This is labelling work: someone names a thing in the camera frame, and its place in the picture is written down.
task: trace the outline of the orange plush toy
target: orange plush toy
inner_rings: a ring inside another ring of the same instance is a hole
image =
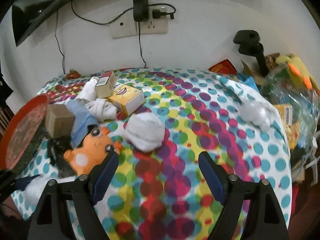
[[[101,164],[107,156],[107,147],[112,145],[118,154],[122,150],[119,141],[113,143],[108,136],[110,130],[106,127],[93,128],[83,140],[83,146],[74,150],[68,150],[63,158],[70,164],[73,170],[78,174],[89,174],[95,165]]]

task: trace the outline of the blue gripper pad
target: blue gripper pad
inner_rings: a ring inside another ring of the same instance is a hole
[[[118,165],[119,156],[117,153],[114,153],[93,186],[91,199],[93,205],[97,204],[97,202],[103,199],[110,182],[116,173]]]
[[[224,205],[228,192],[228,181],[225,176],[228,174],[220,165],[215,164],[207,152],[199,154],[198,164],[214,199]]]

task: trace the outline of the yellow package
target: yellow package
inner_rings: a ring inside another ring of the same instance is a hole
[[[288,138],[289,148],[290,150],[293,150],[298,143],[301,122],[297,121],[292,124],[292,105],[282,104],[274,105],[274,107],[278,110],[280,114],[282,124]]]
[[[108,100],[129,116],[144,103],[144,94],[140,89],[117,82]]]

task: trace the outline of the blue cloth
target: blue cloth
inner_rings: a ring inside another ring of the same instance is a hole
[[[247,85],[248,87],[253,88],[254,90],[256,90],[258,93],[259,89],[257,88],[256,83],[254,82],[254,79],[252,76],[247,76],[245,74],[242,73],[238,73],[237,74],[237,78],[240,79],[242,81],[243,84]]]
[[[88,134],[88,126],[98,124],[97,119],[76,100],[70,100],[66,103],[67,108],[75,115],[75,121],[71,131],[70,145],[74,148],[79,146],[82,140]]]

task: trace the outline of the colorful bedsheet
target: colorful bedsheet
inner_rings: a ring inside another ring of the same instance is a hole
[[[119,168],[95,211],[110,239],[197,239],[212,230],[222,206],[215,201],[198,168],[197,157],[206,150],[228,173],[246,181],[267,178],[279,200],[288,225],[291,212],[289,154],[281,121],[268,133],[244,122],[239,103],[219,76],[206,71],[180,69],[127,69],[116,71],[118,81],[138,89],[145,104],[136,112],[152,112],[165,124],[161,148],[144,154],[123,141],[120,134],[128,118],[122,113],[106,123],[112,140],[124,146]],[[88,77],[48,82],[39,93],[49,93],[52,103],[73,99]],[[22,176],[57,177],[49,164],[44,140]],[[24,219],[35,210],[16,191],[12,194]],[[245,202],[234,233],[239,239],[247,216]],[[75,208],[68,202],[77,239],[84,239]]]

